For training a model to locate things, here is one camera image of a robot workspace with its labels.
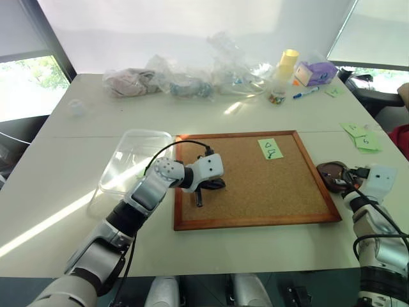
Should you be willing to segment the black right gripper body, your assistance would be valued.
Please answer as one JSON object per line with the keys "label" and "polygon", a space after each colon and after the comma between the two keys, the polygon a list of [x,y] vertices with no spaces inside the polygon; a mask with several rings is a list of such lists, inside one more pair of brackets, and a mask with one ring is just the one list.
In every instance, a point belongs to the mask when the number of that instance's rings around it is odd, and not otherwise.
{"label": "black right gripper body", "polygon": [[345,192],[358,189],[362,185],[362,178],[357,169],[344,169],[339,172],[340,191]]}

